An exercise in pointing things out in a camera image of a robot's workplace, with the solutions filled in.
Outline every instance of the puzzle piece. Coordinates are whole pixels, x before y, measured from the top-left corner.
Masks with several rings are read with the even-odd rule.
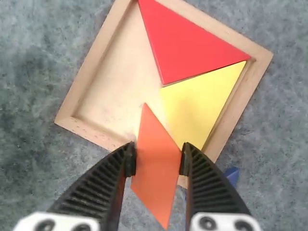
[[[179,176],[181,151],[147,104],[137,141],[136,175],[131,188],[159,223],[168,228]]]
[[[250,56],[155,0],[139,0],[162,84],[250,59]]]
[[[178,147],[190,142],[202,149],[245,63],[233,64],[161,89],[170,134]]]

